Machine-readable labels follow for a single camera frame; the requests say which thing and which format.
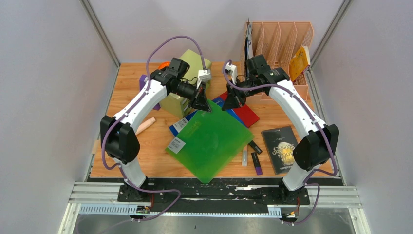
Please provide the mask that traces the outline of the grey clipboard with papers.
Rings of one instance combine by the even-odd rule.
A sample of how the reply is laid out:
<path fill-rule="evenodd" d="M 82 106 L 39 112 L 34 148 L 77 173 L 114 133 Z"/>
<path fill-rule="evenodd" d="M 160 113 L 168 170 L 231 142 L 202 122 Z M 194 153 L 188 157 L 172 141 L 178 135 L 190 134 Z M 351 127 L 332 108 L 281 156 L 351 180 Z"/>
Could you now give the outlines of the grey clipboard with papers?
<path fill-rule="evenodd" d="M 245 61 L 252 58 L 253 55 L 254 55 L 253 46 L 252 46 L 252 25 L 251 25 L 251 22 L 249 21 L 249 19 L 246 23 L 246 36 L 245 36 L 245 45 L 244 45 L 244 55 L 245 55 Z"/>

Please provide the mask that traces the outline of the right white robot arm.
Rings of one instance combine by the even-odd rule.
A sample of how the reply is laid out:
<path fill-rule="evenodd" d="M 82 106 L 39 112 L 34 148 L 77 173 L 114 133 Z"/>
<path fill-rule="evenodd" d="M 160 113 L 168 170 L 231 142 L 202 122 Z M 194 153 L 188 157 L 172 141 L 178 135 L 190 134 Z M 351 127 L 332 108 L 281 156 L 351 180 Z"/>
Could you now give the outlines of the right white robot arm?
<path fill-rule="evenodd" d="M 283 177 L 282 187 L 278 190 L 280 201 L 288 204 L 297 198 L 297 190 L 307 183 L 314 172 L 328 174 L 320 169 L 328 160 L 333 164 L 330 174 L 337 174 L 334 156 L 339 130 L 311 110 L 281 67 L 272 69 L 263 55 L 248 59 L 246 64 L 248 74 L 244 81 L 238 82 L 235 74 L 237 67 L 231 60 L 224 63 L 222 73 L 227 82 L 227 98 L 222 109 L 240 108 L 245 105 L 247 97 L 264 93 L 287 114 L 300 136 L 300 142 L 293 151 L 293 166 Z"/>

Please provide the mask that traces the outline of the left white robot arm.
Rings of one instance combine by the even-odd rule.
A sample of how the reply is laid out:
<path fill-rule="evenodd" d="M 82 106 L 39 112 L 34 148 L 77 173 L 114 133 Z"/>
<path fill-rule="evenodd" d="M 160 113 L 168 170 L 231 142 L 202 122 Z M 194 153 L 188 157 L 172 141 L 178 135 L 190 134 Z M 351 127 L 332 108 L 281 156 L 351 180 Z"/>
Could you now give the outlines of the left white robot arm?
<path fill-rule="evenodd" d="M 100 122 L 101 154 L 109 156 L 119 167 L 124 180 L 131 187 L 131 196 L 144 201 L 149 196 L 149 188 L 143 183 L 147 179 L 143 173 L 138 153 L 140 143 L 136 132 L 151 110 L 170 93 L 186 98 L 189 107 L 197 111 L 211 112 L 205 95 L 205 83 L 190 84 L 183 79 L 190 65 L 172 58 L 169 66 L 153 71 L 142 90 L 135 98 L 113 117 L 104 116 Z"/>

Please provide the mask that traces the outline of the green plastic folder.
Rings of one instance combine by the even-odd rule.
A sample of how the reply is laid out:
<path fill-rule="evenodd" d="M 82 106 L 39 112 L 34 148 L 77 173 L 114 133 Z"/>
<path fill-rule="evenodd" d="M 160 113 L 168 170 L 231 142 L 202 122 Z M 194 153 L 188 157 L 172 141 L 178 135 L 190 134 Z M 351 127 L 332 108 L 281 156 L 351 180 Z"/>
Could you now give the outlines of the green plastic folder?
<path fill-rule="evenodd" d="M 201 183 L 208 184 L 254 139 L 253 133 L 219 105 L 197 111 L 165 148 Z"/>

